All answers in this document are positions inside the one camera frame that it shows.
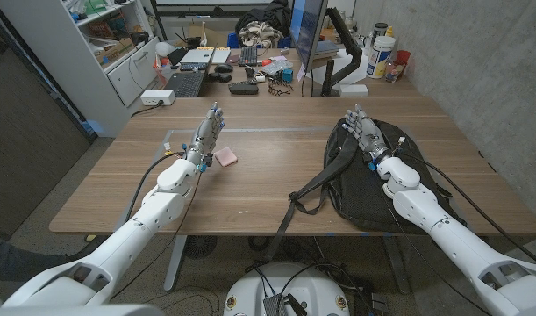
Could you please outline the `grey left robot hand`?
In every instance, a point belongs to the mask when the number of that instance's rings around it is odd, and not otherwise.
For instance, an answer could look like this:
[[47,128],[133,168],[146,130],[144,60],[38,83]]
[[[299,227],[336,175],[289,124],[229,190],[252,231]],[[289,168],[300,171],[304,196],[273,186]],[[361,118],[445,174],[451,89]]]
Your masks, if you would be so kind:
[[223,111],[217,102],[211,105],[203,121],[194,131],[186,159],[189,162],[199,165],[203,158],[212,153],[216,146],[217,138],[225,126]]

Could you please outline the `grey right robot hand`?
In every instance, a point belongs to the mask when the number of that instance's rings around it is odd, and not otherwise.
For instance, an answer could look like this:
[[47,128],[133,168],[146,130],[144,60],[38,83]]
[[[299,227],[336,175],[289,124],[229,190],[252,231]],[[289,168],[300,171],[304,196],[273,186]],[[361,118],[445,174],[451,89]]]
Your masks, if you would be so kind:
[[342,128],[354,136],[359,148],[372,163],[378,165],[390,158],[390,149],[385,144],[381,130],[359,104],[354,110],[347,110],[344,119]]

